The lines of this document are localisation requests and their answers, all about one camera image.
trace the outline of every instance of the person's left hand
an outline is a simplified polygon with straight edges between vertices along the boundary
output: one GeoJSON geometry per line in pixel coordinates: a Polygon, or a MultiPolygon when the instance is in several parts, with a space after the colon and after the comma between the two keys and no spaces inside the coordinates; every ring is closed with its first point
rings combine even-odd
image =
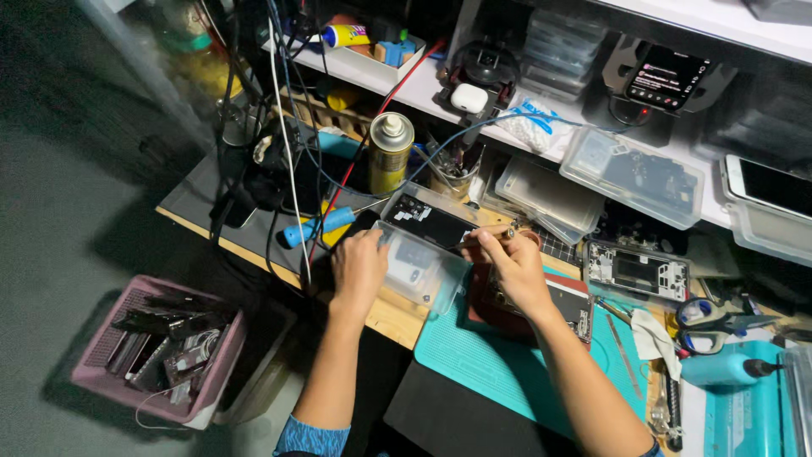
{"type": "Polygon", "coordinates": [[[347,238],[332,257],[335,297],[330,302],[330,320],[359,331],[378,296],[387,275],[389,246],[378,248],[381,230],[362,230],[347,238]]]}

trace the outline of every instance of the plastic basket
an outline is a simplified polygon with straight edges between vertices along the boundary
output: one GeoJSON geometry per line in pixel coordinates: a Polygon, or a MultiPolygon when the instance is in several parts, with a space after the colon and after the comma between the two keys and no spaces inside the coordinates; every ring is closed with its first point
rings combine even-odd
{"type": "MultiPolygon", "coordinates": [[[[104,323],[93,335],[93,339],[82,354],[82,359],[73,369],[71,373],[73,384],[131,407],[138,407],[151,395],[128,386],[124,379],[107,372],[107,360],[123,335],[123,331],[113,328],[111,324],[123,318],[128,309],[145,305],[147,297],[163,295],[162,290],[166,288],[222,301],[219,297],[150,276],[139,275],[132,278],[104,323]]],[[[239,311],[221,337],[217,353],[209,361],[209,372],[193,403],[173,405],[168,396],[155,395],[141,407],[141,410],[194,429],[205,429],[211,421],[226,381],[240,354],[245,334],[243,312],[239,311]]]]}

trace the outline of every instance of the gold spray can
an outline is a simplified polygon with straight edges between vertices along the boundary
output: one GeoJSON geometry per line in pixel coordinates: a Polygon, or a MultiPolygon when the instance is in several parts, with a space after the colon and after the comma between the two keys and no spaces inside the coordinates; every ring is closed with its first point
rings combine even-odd
{"type": "Polygon", "coordinates": [[[372,120],[369,139],[369,190],[384,194],[404,179],[414,127],[400,113],[382,113],[372,120]]]}

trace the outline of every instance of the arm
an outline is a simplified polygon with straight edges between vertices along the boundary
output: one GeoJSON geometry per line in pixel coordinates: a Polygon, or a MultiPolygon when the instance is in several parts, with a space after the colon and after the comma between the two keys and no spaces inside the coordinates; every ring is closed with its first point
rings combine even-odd
{"type": "Polygon", "coordinates": [[[535,243],[525,237],[500,242],[492,235],[505,229],[502,225],[473,231],[469,236],[476,237],[482,248],[464,250],[463,256],[493,263],[499,285],[530,321],[553,385],[586,454],[644,455],[654,439],[553,304],[535,243]]]}
{"type": "Polygon", "coordinates": [[[358,340],[388,269],[389,246],[378,249],[381,233],[361,231],[344,241],[333,254],[335,296],[330,301],[327,327],[307,385],[285,425],[276,454],[291,450],[341,454],[355,402],[358,340]],[[339,439],[329,436],[335,432],[343,432],[340,443],[326,449],[320,441],[339,439]],[[297,437],[293,435],[301,434],[309,435],[308,439],[298,440],[302,444],[285,444],[285,440],[294,440],[297,437]],[[322,448],[314,449],[310,446],[313,442],[322,448]]]}

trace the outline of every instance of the yellow glue tube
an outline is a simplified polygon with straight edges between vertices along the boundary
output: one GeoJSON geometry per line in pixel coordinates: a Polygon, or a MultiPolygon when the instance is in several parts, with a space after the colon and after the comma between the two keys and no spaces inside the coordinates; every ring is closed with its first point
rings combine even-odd
{"type": "Polygon", "coordinates": [[[369,44],[363,25],[328,25],[322,38],[332,48],[369,44]]]}

